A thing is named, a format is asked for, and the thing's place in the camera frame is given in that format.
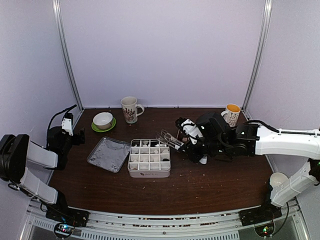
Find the white handled tongs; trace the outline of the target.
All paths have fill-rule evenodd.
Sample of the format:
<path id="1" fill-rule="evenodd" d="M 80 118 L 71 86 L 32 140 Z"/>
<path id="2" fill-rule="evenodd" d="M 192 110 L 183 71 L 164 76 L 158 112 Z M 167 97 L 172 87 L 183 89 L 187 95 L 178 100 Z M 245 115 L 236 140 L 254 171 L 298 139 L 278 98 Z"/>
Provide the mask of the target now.
<path id="1" fill-rule="evenodd" d="M 184 153 L 191 162 L 202 165 L 207 164 L 208 156 L 206 153 L 203 153 L 202 149 L 205 145 L 199 139 L 187 135 L 186 141 L 183 142 L 164 129 L 161 132 L 156 132 L 155 136 L 161 143 L 168 145 L 180 153 Z"/>

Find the bunny tin lid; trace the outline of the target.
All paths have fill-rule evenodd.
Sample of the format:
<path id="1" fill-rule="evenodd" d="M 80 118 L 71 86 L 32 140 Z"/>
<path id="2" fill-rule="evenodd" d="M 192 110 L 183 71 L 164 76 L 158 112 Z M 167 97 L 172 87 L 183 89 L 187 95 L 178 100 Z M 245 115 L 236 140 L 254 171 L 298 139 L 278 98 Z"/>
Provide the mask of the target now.
<path id="1" fill-rule="evenodd" d="M 128 142 L 102 137 L 87 157 L 87 162 L 98 168 L 118 173 L 123 166 L 131 146 Z"/>

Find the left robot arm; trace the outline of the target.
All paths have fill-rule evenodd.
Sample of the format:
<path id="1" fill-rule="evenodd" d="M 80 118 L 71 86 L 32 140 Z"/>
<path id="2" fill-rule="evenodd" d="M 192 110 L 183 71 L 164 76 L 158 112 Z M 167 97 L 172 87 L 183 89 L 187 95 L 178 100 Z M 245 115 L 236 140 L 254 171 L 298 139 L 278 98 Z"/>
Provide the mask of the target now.
<path id="1" fill-rule="evenodd" d="M 59 126 L 48 126 L 46 145 L 41 146 L 30 140 L 27 134 L 6 134 L 0 141 L 0 178 L 8 186 L 37 198 L 61 222 L 74 217 L 65 195 L 48 186 L 35 176 L 27 167 L 27 162 L 42 166 L 48 170 L 65 169 L 68 154 L 73 146 L 85 143 L 85 131 L 73 132 L 73 114 L 70 109 L 60 112 L 63 115 Z"/>

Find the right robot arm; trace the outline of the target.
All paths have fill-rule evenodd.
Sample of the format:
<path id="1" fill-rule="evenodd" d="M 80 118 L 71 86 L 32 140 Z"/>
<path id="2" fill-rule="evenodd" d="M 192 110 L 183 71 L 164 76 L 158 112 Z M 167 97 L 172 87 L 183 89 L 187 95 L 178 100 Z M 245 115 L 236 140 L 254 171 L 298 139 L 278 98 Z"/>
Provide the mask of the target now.
<path id="1" fill-rule="evenodd" d="M 217 112 L 201 115 L 196 121 L 178 118 L 176 127 L 189 140 L 178 148 L 192 162 L 207 157 L 287 155 L 307 158 L 307 162 L 291 177 L 275 172 L 269 178 L 266 202 L 256 210 L 259 220 L 268 220 L 276 207 L 282 207 L 312 185 L 320 184 L 320 131 L 282 130 L 261 120 L 249 120 L 231 127 Z"/>

